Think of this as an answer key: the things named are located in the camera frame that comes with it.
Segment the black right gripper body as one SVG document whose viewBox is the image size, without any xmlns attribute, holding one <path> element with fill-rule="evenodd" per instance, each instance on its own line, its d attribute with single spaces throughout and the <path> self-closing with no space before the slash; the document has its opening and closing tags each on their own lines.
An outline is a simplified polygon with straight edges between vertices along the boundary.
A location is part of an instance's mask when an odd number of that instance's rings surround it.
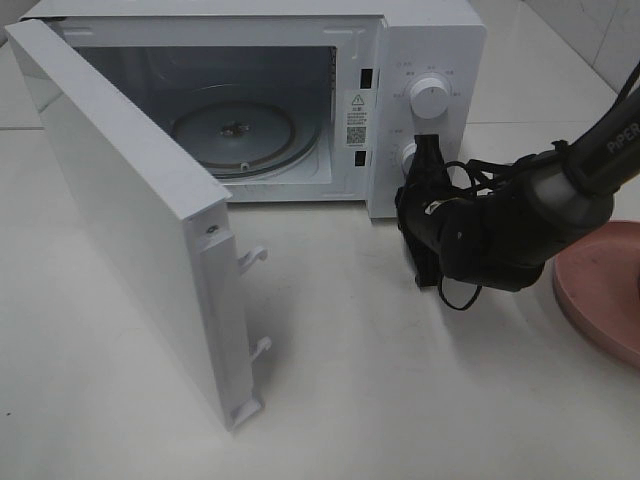
<svg viewBox="0 0 640 480">
<path fill-rule="evenodd" d="M 395 201 L 417 285 L 437 286 L 448 278 L 479 286 L 478 206 L 452 184 L 448 173 L 409 173 Z"/>
</svg>

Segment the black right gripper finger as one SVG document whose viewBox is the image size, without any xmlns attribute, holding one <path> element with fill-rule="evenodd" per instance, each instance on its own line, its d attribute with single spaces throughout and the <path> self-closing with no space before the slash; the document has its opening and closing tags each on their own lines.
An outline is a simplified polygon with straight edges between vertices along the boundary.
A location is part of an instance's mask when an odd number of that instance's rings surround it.
<svg viewBox="0 0 640 480">
<path fill-rule="evenodd" d="M 444 159 L 437 134 L 415 135 L 414 171 L 419 175 L 441 175 Z"/>
</svg>

